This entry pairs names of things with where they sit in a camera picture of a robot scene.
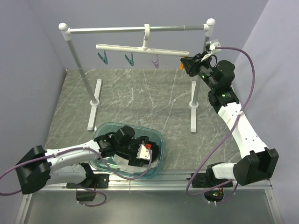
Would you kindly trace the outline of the white plastic clip hanger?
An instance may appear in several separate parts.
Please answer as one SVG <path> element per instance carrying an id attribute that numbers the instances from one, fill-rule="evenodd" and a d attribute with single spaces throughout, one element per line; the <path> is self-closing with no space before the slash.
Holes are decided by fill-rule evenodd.
<path id="1" fill-rule="evenodd" d="M 145 24 L 144 28 L 145 31 L 144 31 L 143 45 L 141 47 L 110 45 L 110 44 L 96 44 L 95 47 L 97 50 L 131 52 L 131 53 L 164 55 L 164 56 L 180 56 L 180 57 L 189 56 L 190 53 L 188 51 L 149 48 L 148 39 L 150 36 L 150 25 Z"/>

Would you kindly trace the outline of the black underwear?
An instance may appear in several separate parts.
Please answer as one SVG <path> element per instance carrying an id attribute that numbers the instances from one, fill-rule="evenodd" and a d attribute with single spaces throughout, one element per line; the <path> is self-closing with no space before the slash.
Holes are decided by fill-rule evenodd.
<path id="1" fill-rule="evenodd" d="M 146 146 L 149 146 L 150 150 L 152 151 L 152 162 L 161 160 L 161 147 L 158 143 L 154 141 L 148 141 Z"/>

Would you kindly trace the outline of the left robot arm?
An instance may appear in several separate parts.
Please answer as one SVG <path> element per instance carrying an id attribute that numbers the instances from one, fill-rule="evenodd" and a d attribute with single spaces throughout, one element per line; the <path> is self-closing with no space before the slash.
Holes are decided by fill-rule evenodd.
<path id="1" fill-rule="evenodd" d="M 21 193 L 28 195 L 47 185 L 68 182 L 88 188 L 94 183 L 88 161 L 103 161 L 118 155 L 132 165 L 151 165 L 154 161 L 152 146 L 147 136 L 135 137 L 135 130 L 127 125 L 76 146 L 61 149 L 35 146 L 15 167 Z"/>

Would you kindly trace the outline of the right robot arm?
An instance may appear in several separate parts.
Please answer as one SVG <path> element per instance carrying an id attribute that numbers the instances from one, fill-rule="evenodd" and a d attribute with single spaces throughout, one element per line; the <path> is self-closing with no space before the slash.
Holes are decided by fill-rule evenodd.
<path id="1" fill-rule="evenodd" d="M 189 76 L 199 76 L 210 88 L 209 103 L 232 132 L 241 160 L 209 165 L 205 173 L 196 175 L 193 184 L 198 182 L 200 187 L 208 188 L 229 180 L 237 181 L 242 186 L 268 180 L 273 176 L 278 152 L 266 146 L 243 113 L 242 105 L 231 87 L 235 78 L 234 64 L 222 60 L 212 66 L 211 60 L 204 52 L 181 58 L 180 61 Z"/>

